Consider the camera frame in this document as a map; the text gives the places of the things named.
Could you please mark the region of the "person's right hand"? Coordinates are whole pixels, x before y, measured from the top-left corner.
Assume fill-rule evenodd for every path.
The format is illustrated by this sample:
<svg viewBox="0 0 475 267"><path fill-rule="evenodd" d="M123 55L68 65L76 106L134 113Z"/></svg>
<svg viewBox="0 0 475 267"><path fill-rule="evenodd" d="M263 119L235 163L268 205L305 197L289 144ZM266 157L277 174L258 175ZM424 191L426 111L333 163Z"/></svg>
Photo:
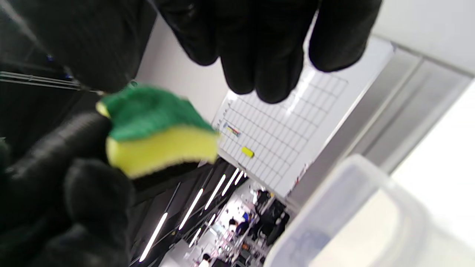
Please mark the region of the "person's right hand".
<svg viewBox="0 0 475 267"><path fill-rule="evenodd" d="M11 163L1 139L1 266L127 267L133 188L106 162L111 122L85 113Z"/></svg>

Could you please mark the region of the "person's left hand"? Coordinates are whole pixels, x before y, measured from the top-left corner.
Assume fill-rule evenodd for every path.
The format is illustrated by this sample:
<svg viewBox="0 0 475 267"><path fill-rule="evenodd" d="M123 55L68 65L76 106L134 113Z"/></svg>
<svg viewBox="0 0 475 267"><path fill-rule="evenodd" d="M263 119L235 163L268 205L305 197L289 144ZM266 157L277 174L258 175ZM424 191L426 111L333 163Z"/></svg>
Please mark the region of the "person's left hand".
<svg viewBox="0 0 475 267"><path fill-rule="evenodd" d="M1 11L82 85L118 91L138 71L140 31L161 15L186 55L220 59L231 91L286 100L308 56L322 72L357 63L381 0L2 0Z"/></svg>

